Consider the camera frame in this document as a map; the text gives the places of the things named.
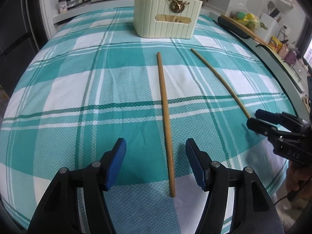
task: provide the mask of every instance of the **utensil holder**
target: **utensil holder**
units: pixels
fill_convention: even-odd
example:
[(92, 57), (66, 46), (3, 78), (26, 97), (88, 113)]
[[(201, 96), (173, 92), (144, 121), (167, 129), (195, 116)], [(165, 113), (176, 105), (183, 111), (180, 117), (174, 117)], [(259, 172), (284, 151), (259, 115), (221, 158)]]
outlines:
[(134, 28), (143, 38), (190, 39), (202, 1), (135, 0)]

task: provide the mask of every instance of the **wooden cutting board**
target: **wooden cutting board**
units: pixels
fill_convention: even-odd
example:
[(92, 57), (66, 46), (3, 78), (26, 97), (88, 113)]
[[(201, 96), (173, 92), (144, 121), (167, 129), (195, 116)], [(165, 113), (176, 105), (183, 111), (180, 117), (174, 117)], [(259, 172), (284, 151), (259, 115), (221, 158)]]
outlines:
[(252, 37), (255, 41), (259, 42), (262, 45), (268, 46), (268, 43), (266, 43), (262, 38), (260, 38), (257, 34), (255, 34), (252, 30), (248, 29), (246, 26), (243, 26), (242, 24), (238, 23), (234, 19), (229, 18), (227, 16), (221, 15), (221, 17), (226, 19), (226, 20), (228, 20), (228, 21), (230, 21), (234, 25), (236, 25), (238, 28), (240, 28), (245, 33), (247, 33), (250, 37)]

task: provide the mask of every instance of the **tablecloth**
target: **tablecloth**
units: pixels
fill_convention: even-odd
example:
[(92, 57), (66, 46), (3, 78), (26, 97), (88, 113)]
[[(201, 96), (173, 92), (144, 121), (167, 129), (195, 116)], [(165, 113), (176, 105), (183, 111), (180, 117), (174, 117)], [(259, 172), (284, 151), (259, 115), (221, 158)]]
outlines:
[[(28, 227), (59, 168), (83, 168), (112, 149), (127, 153), (105, 199), (117, 233), (194, 233), (207, 194), (185, 154), (194, 138), (229, 168), (251, 166), (269, 194), (286, 162), (249, 131), (246, 117), (196, 49), (233, 87), (254, 116), (294, 109), (274, 76), (244, 44), (206, 16), (194, 36), (143, 39), (133, 7), (93, 11), (72, 19), (36, 55), (20, 79), (0, 131), (0, 193), (7, 211)], [(156, 53), (161, 52), (172, 128), (176, 197), (169, 196)], [(83, 231), (88, 226), (78, 190)], [(223, 233), (229, 230), (229, 190)]]

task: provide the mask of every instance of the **deer head emblem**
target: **deer head emblem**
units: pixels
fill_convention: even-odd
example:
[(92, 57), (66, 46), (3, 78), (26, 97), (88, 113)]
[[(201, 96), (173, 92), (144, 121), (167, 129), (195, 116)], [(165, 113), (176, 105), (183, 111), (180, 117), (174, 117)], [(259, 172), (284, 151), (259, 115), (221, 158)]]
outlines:
[(181, 13), (185, 9), (185, 5), (189, 5), (190, 3), (188, 2), (183, 2), (180, 0), (169, 0), (171, 3), (169, 4), (169, 9), (173, 13)]

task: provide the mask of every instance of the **human hand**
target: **human hand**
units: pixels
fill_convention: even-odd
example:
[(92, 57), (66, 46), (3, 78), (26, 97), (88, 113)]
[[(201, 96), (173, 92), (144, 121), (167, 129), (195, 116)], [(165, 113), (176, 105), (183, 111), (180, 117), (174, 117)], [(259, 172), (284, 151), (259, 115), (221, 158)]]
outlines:
[[(308, 180), (312, 175), (312, 167), (304, 167), (296, 169), (294, 168), (294, 163), (289, 161), (289, 167), (286, 171), (286, 190), (297, 191), (299, 189), (299, 180)], [(299, 197), (306, 200), (312, 199), (312, 181), (300, 191)]]

